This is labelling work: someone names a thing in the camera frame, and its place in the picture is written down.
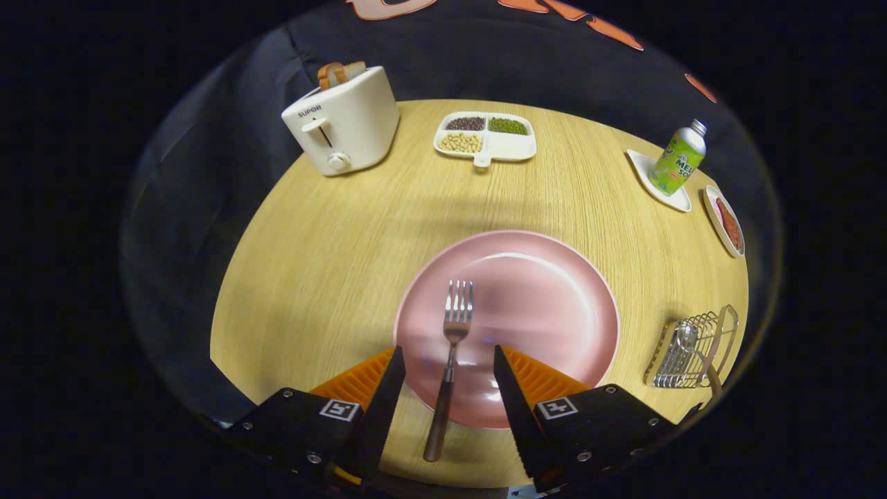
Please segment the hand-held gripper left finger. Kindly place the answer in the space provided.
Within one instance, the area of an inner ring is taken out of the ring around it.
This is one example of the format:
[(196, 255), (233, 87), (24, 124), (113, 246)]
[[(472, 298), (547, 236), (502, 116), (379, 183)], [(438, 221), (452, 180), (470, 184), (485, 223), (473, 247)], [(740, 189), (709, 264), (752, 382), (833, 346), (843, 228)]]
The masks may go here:
[(367, 486), (379, 471), (403, 380), (403, 351), (392, 347), (310, 391), (279, 389), (225, 435), (307, 486)]

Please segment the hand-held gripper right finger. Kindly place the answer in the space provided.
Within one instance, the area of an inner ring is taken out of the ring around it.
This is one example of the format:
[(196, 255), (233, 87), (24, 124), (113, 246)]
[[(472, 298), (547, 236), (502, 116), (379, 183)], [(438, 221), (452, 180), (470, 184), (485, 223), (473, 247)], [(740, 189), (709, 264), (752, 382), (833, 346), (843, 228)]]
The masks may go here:
[(679, 430), (627, 389), (585, 383), (496, 345), (493, 373), (527, 476), (542, 495), (589, 495)]

